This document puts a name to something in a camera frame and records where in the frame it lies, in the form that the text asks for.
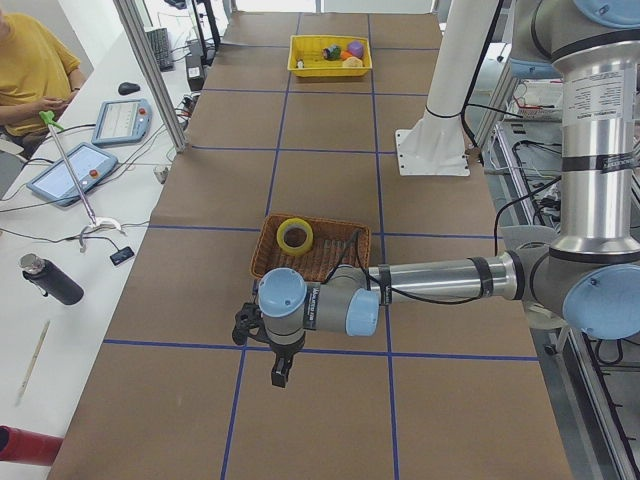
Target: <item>yellow basket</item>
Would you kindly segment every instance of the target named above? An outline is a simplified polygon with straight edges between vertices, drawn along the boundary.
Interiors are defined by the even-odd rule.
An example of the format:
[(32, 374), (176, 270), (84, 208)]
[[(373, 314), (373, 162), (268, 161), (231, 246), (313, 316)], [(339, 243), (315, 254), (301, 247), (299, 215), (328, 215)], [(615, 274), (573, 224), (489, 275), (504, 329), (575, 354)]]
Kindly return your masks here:
[[(362, 67), (343, 67), (342, 60), (325, 60), (322, 49), (338, 45), (346, 50), (349, 43), (358, 40), (364, 45)], [(298, 60), (304, 63), (298, 68)], [(361, 37), (342, 37), (337, 35), (293, 35), (289, 49), (288, 70), (298, 77), (359, 77), (372, 68), (369, 41)]]

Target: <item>green handle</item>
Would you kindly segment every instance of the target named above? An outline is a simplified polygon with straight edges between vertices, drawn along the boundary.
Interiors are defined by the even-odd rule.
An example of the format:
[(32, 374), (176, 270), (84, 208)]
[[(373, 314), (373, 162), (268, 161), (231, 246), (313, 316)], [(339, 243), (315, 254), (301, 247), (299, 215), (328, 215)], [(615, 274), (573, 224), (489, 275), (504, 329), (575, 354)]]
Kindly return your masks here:
[(64, 128), (53, 119), (54, 115), (55, 114), (51, 110), (48, 110), (46, 112), (40, 112), (40, 118), (42, 119), (45, 125), (53, 125), (58, 130), (61, 130), (61, 131), (64, 130)]

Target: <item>white table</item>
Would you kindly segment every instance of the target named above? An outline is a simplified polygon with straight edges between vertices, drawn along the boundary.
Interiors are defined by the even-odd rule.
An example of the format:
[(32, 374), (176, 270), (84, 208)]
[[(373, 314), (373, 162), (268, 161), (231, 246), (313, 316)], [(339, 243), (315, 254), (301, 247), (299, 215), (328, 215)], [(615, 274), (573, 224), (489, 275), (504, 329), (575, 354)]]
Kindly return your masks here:
[[(175, 70), (164, 73), (163, 78), (175, 105), (184, 94), (190, 93), (184, 62), (177, 62)], [(141, 91), (121, 97), (117, 88), (124, 81), (138, 83)], [(149, 134), (162, 127), (153, 96), (124, 35), (115, 42), (59, 123), (66, 128), (95, 123), (103, 101), (122, 98), (149, 100), (154, 112)], [(80, 142), (89, 142), (91, 135), (91, 129), (74, 130), (61, 135), (62, 144), (70, 149)], [(109, 150), (123, 162), (141, 143)], [(160, 133), (133, 168), (119, 179), (92, 191), (89, 201), (96, 215), (112, 217), (123, 224), (147, 221), (162, 190), (153, 169), (156, 165), (170, 164), (169, 158), (174, 154), (171, 147), (169, 135)], [(59, 154), (53, 141), (49, 140), (34, 157), (56, 160)], [(5, 198), (45, 167), (28, 165)], [(0, 210), (42, 202), (22, 187), (13, 199), (0, 202)], [(0, 213), (2, 228), (51, 239), (76, 235), (88, 223), (80, 202), (64, 209), (45, 205)], [(127, 227), (125, 231), (126, 236), (117, 231), (96, 235), (108, 236), (119, 248), (128, 245), (137, 253), (146, 227)], [(109, 255), (115, 249), (109, 242), (89, 240), (87, 245), (86, 252), (81, 253), (77, 241), (51, 244), (7, 233), (0, 235), (0, 424), (57, 436), (64, 436), (67, 431), (135, 261), (134, 257), (114, 267)], [(52, 297), (41, 296), (34, 285), (22, 278), (18, 262), (27, 253), (53, 261), (84, 288), (84, 298), (76, 305), (65, 306)], [(48, 333), (24, 396), (16, 405), (19, 388), (47, 321), (51, 322)], [(4, 480), (43, 479), (48, 471), (48, 467), (0, 462), (0, 478)]]

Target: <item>red object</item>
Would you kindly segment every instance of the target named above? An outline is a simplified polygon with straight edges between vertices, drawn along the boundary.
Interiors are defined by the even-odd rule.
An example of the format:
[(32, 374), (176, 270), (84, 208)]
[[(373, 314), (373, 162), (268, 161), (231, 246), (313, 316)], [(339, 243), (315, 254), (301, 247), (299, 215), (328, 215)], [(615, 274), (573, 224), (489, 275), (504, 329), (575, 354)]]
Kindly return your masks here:
[(62, 438), (0, 426), (0, 461), (51, 466)]

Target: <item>black water bottle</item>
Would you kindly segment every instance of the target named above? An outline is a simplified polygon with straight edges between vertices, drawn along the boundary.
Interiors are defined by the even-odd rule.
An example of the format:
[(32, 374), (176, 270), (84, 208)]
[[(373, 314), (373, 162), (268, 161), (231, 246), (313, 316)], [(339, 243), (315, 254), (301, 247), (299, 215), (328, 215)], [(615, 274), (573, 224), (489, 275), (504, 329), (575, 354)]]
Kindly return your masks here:
[(22, 276), (65, 305), (78, 303), (84, 290), (71, 280), (55, 264), (45, 258), (29, 253), (20, 259)]

